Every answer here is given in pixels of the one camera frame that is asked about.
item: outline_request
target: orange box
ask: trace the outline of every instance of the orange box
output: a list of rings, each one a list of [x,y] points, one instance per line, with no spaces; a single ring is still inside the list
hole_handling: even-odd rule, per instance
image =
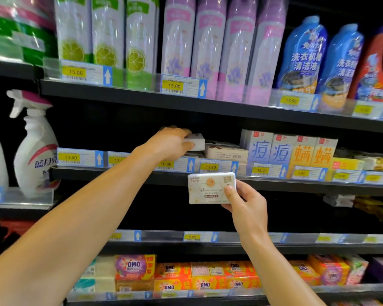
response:
[[[192,262],[193,290],[225,289],[225,273],[219,262]]]
[[[190,263],[159,263],[156,265],[154,291],[190,290]]]
[[[117,255],[116,291],[153,290],[156,255]]]
[[[294,260],[289,263],[308,285],[319,286],[321,284],[321,277],[307,261]]]
[[[321,285],[344,286],[350,266],[336,255],[310,255],[309,264],[321,276]]]
[[[250,261],[221,262],[225,277],[226,288],[261,288],[261,282]]]

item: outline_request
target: blue packaged bottle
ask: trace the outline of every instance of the blue packaged bottle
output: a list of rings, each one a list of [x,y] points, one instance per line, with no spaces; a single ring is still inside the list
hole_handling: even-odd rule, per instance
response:
[[[315,93],[327,33],[319,16],[309,16],[289,35],[276,88]]]
[[[317,94],[322,95],[320,110],[342,110],[359,61],[363,40],[363,35],[357,31],[357,24],[344,25],[332,39],[316,90]]]

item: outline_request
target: white soap box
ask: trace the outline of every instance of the white soap box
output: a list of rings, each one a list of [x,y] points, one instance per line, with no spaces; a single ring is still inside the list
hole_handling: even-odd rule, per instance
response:
[[[187,181],[190,204],[229,204],[224,188],[228,185],[237,188],[233,172],[190,174]]]
[[[203,135],[201,133],[197,134],[189,134],[186,136],[183,140],[184,142],[193,142],[194,147],[190,151],[199,151],[204,150],[204,144],[206,140],[204,139]]]

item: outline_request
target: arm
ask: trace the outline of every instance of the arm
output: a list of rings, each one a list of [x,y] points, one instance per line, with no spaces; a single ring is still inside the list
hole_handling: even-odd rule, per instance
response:
[[[237,180],[237,191],[225,188],[241,245],[250,257],[272,306],[326,306],[276,249],[267,231],[267,202]]]
[[[0,306],[59,306],[159,162],[193,147],[189,133],[163,129],[34,224],[0,256]]]

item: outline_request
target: purple flower image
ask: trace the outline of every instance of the purple flower image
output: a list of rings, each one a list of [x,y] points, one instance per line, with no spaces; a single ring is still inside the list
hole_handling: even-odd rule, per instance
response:
[[[232,68],[230,70],[230,74],[227,75],[228,82],[230,84],[239,84],[240,83],[240,78],[241,78],[241,69],[236,66],[235,68]]]
[[[179,59],[173,58],[169,60],[169,66],[166,66],[166,69],[168,74],[180,76],[183,66],[181,66]]]
[[[200,70],[197,71],[197,75],[200,79],[209,80],[212,74],[213,74],[213,71],[211,70],[210,63],[208,62],[201,64]]]
[[[260,86],[263,88],[271,88],[271,72],[265,72],[263,73],[263,77],[259,79]]]

